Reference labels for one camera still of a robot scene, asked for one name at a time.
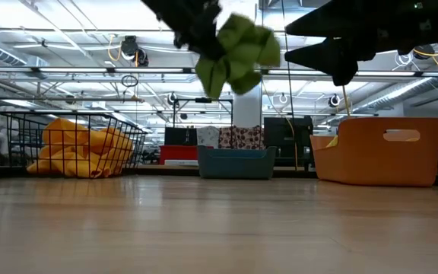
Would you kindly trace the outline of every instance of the wooden floor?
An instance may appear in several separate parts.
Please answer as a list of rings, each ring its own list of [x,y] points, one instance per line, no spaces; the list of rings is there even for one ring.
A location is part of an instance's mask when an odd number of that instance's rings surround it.
[[[438,188],[0,180],[0,274],[438,273]]]

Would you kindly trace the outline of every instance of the yellow fabric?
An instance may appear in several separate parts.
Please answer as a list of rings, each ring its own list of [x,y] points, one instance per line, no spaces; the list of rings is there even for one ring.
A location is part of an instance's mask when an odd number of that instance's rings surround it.
[[[46,146],[38,162],[27,168],[31,174],[108,177],[121,173],[132,150],[132,141],[118,129],[94,131],[67,119],[50,123],[43,130],[43,141]]]
[[[332,139],[332,141],[326,146],[326,148],[330,148],[330,147],[336,146],[336,145],[338,145],[338,142],[339,142],[339,137],[336,135]]]

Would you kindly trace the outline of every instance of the bin handle cutout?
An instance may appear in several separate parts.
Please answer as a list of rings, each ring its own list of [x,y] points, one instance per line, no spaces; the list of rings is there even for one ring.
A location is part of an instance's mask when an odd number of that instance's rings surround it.
[[[416,142],[420,133],[416,129],[387,129],[383,138],[388,142]]]

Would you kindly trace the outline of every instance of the ceiling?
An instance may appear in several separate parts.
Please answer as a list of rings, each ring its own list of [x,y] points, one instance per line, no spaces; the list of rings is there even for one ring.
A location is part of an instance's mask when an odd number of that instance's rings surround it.
[[[257,24],[263,24],[275,30],[275,36],[281,44],[282,52],[303,46],[322,42],[321,37],[285,37],[284,25],[290,21],[325,4],[326,0],[299,0],[287,1],[285,18],[281,10],[281,3],[270,1],[269,11],[262,13],[257,10],[258,0],[223,0],[223,11],[217,19],[220,27],[231,14],[236,12],[243,14]],[[134,67],[129,61],[121,58],[118,62],[111,60],[107,47],[119,46],[119,41],[125,35],[135,35],[137,42],[147,53],[150,60],[150,68],[193,68],[198,61],[198,55],[184,49],[176,49],[173,46],[173,33],[167,25],[158,22],[156,16],[148,7],[140,1],[129,0],[36,0],[35,5],[39,13],[44,15],[58,29],[62,30],[69,39],[77,45],[85,48],[90,55],[85,56],[81,51],[72,48],[67,38],[61,33],[54,31],[48,21],[31,11],[18,0],[0,0],[0,45],[11,50],[17,56],[38,56],[50,66],[65,67]],[[112,56],[118,56],[117,49],[111,49]],[[307,69],[295,64],[289,64],[290,69]],[[380,53],[369,62],[360,62],[360,71],[404,71],[404,70],[427,70],[432,69],[435,63],[432,59],[418,60],[407,56],[398,56],[397,53]],[[282,62],[279,69],[287,69],[288,64]],[[55,76],[71,79],[76,75],[60,74]],[[93,78],[96,75],[77,75],[83,79]],[[13,84],[31,93],[37,92],[38,85],[35,78],[25,78],[24,74],[0,73],[0,78],[11,81]],[[133,94],[145,99],[145,103],[136,102],[106,102],[105,107],[111,110],[168,110],[167,96],[172,92],[179,98],[196,98],[204,96],[201,82],[192,74],[162,75],[146,74],[139,75],[140,84],[136,88],[126,88],[119,82],[115,86],[106,81],[41,81],[40,89],[47,90],[48,97],[62,97],[73,94],[76,97],[92,97],[96,101],[107,98],[116,99],[117,94],[130,98]],[[377,91],[398,83],[399,78],[358,78],[346,86],[346,92],[352,101],[362,100],[375,94]],[[301,78],[288,81],[286,77],[266,78],[263,88],[264,94],[269,94],[273,105],[284,111],[291,111],[290,104],[280,102],[280,97],[294,95],[294,110],[301,111],[335,111],[327,104],[328,97],[339,94],[342,97],[342,88],[335,87],[328,78]],[[221,98],[232,98],[230,86],[224,85]],[[263,100],[264,110],[270,110],[271,104],[268,98]],[[62,107],[61,103],[53,104],[54,107]],[[88,104],[77,103],[80,108],[89,107]],[[220,104],[187,104],[183,108],[200,111],[228,111],[228,106]],[[164,126],[163,117],[156,114],[129,115],[146,126]],[[188,122],[197,123],[228,123],[230,115],[202,114],[189,118]]]

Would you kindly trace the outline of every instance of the white cloth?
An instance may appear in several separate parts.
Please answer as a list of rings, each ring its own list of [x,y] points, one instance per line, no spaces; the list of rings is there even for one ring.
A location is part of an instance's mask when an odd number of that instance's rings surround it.
[[[206,126],[197,129],[197,145],[208,147],[219,147],[219,129],[213,126]]]

